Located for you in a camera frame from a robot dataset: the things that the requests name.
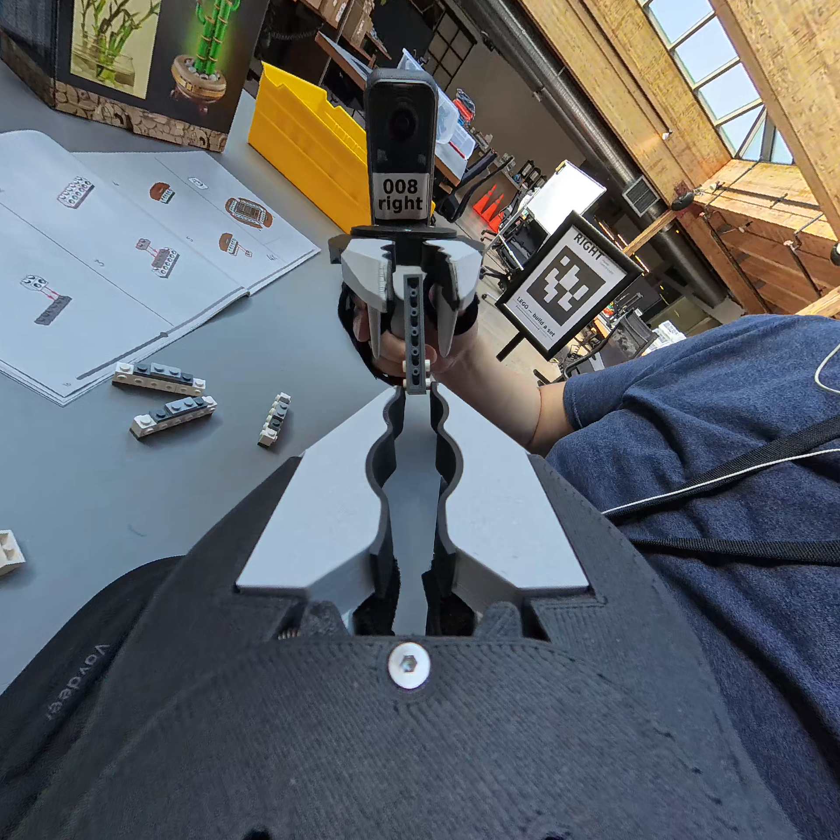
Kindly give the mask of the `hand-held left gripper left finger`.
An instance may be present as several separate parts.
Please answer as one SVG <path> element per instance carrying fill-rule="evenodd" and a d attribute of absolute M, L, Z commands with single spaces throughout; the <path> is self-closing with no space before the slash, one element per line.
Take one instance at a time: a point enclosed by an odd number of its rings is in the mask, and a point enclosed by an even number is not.
<path fill-rule="evenodd" d="M 393 387 L 309 447 L 237 591 L 330 602 L 356 633 L 394 635 L 400 572 L 385 484 L 402 430 L 403 390 Z"/>

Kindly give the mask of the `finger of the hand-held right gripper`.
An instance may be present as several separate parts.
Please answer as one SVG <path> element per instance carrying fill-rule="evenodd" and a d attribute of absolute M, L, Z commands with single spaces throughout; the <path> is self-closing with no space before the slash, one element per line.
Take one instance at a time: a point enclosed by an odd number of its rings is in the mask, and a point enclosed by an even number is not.
<path fill-rule="evenodd" d="M 367 305 L 372 357 L 380 352 L 384 331 L 396 326 L 398 303 L 393 279 L 396 243 L 382 237 L 352 237 L 341 255 L 343 284 Z"/>
<path fill-rule="evenodd" d="M 477 319 L 476 287 L 482 268 L 482 245 L 469 238 L 432 238 L 424 242 L 427 297 L 434 313 L 437 348 L 449 355 L 454 338 Z"/>

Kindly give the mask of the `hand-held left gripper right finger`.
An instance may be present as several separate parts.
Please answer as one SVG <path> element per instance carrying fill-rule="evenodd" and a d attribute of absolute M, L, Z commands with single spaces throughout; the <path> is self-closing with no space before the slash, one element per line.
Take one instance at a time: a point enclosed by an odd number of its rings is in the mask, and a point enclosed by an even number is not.
<path fill-rule="evenodd" d="M 553 472 L 441 384 L 429 394 L 439 476 L 426 633 L 473 634 L 495 603 L 588 597 Z"/>

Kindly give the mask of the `small white lego brick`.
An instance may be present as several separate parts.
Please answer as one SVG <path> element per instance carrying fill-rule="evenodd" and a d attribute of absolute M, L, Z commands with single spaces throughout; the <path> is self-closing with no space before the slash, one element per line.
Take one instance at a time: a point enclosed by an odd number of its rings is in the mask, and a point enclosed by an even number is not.
<path fill-rule="evenodd" d="M 431 362 L 425 343 L 424 273 L 418 267 L 402 268 L 397 282 L 402 293 L 402 315 L 397 325 L 403 328 L 405 343 L 403 389 L 407 396 L 424 395 L 431 385 Z"/>

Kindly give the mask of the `person's right forearm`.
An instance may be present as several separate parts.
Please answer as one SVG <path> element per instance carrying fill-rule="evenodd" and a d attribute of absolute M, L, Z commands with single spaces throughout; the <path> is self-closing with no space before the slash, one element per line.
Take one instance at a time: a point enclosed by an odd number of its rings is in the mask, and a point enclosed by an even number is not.
<path fill-rule="evenodd" d="M 540 385 L 499 361 L 483 339 L 473 341 L 450 374 L 453 392 L 531 454 L 546 456 L 573 433 L 566 383 Z"/>

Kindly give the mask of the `grey and white lego strip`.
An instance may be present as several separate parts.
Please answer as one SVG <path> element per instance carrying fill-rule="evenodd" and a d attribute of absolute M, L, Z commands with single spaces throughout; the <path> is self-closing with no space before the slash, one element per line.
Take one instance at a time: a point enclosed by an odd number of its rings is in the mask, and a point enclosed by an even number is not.
<path fill-rule="evenodd" d="M 140 439 L 210 416 L 216 409 L 217 402 L 209 395 L 187 396 L 168 402 L 147 414 L 136 416 L 129 430 L 135 438 Z"/>
<path fill-rule="evenodd" d="M 207 387 L 204 379 L 180 368 L 148 361 L 116 363 L 112 383 L 184 396 L 203 396 Z"/>
<path fill-rule="evenodd" d="M 259 432 L 258 446 L 270 448 L 278 440 L 290 403 L 289 394 L 282 392 L 276 395 Z"/>

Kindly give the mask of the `lego set box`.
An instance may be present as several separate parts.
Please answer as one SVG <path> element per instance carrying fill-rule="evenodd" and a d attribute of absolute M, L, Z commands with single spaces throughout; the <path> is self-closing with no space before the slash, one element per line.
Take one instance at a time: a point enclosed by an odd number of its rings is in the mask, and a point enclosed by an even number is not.
<path fill-rule="evenodd" d="M 2 1 L 2 61 L 45 105 L 222 153 L 267 1 Z"/>

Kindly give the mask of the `lego instruction booklet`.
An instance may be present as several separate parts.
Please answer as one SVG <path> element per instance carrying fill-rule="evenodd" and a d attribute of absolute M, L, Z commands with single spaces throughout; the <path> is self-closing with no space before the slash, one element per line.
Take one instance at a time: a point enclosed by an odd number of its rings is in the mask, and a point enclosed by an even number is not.
<path fill-rule="evenodd" d="M 320 252 L 210 154 L 1 137 L 2 372 L 65 406 Z"/>

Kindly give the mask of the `person's right hand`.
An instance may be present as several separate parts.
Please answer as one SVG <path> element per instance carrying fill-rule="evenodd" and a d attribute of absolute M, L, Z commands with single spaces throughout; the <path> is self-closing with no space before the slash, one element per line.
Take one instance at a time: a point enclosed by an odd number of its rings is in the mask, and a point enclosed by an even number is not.
<path fill-rule="evenodd" d="M 449 373 L 457 372 L 460 363 L 468 355 L 472 345 L 478 337 L 478 306 L 479 300 L 473 297 L 471 303 L 458 318 L 456 327 L 464 323 L 469 329 L 456 332 L 452 340 L 449 352 L 446 355 L 440 353 L 438 346 L 437 325 L 429 318 L 433 306 L 429 303 L 425 311 L 424 339 L 425 355 L 430 362 L 430 370 L 434 378 L 441 382 L 446 381 Z M 365 351 L 372 352 L 372 332 L 366 303 L 357 295 L 350 292 L 349 299 L 344 303 L 343 313 L 350 315 L 350 333 L 353 341 L 357 344 L 357 351 L 364 355 Z M 384 331 L 380 338 L 380 352 L 378 357 L 371 357 L 373 368 L 384 377 L 402 380 L 403 363 L 405 361 L 404 339 L 395 336 L 391 331 Z"/>

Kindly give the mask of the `clear plastic storage box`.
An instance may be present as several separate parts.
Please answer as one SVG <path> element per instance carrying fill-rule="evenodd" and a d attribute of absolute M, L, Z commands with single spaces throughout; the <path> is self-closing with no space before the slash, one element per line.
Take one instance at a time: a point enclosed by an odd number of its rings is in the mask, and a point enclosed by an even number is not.
<path fill-rule="evenodd" d="M 425 66 L 421 65 L 405 48 L 402 50 L 402 57 L 397 67 L 401 70 L 423 71 L 430 76 Z M 437 83 L 435 83 L 435 87 L 437 89 L 436 144 L 453 144 L 461 156 L 469 158 L 472 150 L 465 151 L 464 144 L 472 143 L 471 148 L 473 149 L 475 142 L 463 131 L 459 122 L 460 111 L 456 108 L 456 105 L 446 96 L 444 90 Z"/>

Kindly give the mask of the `black office chair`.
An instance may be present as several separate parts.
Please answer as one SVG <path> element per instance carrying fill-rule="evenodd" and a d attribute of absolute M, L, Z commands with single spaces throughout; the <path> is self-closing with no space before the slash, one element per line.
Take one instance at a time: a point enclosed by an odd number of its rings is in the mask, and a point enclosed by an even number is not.
<path fill-rule="evenodd" d="M 489 243 L 489 252 L 498 266 L 482 269 L 483 277 L 492 278 L 505 291 L 509 280 L 525 267 L 548 237 L 546 229 L 528 210 L 511 217 Z"/>

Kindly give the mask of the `yellow plastic bin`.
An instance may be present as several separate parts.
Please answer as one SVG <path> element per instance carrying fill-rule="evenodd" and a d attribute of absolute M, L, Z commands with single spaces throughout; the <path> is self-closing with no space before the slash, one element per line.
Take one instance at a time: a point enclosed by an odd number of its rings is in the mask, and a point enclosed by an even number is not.
<path fill-rule="evenodd" d="M 248 143 L 345 233 L 371 224 L 365 131 L 322 88 L 264 63 Z"/>

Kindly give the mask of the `black framed marker sign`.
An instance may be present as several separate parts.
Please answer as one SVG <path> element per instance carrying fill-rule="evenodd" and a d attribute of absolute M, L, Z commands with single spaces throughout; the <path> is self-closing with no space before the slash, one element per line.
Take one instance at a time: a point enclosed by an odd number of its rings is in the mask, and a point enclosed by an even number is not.
<path fill-rule="evenodd" d="M 641 275 L 632 257 L 572 211 L 511 275 L 496 306 L 549 361 Z"/>

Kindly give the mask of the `white board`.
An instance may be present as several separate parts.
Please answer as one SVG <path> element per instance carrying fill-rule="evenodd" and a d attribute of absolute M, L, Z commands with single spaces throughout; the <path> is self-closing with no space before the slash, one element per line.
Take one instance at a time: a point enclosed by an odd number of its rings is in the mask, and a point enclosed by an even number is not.
<path fill-rule="evenodd" d="M 552 235 L 571 213 L 585 214 L 606 188 L 569 161 L 563 161 L 534 193 L 526 211 L 546 235 Z"/>

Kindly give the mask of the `skylight window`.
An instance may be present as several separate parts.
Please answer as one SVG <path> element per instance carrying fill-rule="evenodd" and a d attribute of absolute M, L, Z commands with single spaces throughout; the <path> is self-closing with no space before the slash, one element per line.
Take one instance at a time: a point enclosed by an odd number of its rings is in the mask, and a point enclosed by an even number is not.
<path fill-rule="evenodd" d="M 639 1 L 700 108 L 736 159 L 792 165 L 737 50 L 709 1 Z"/>

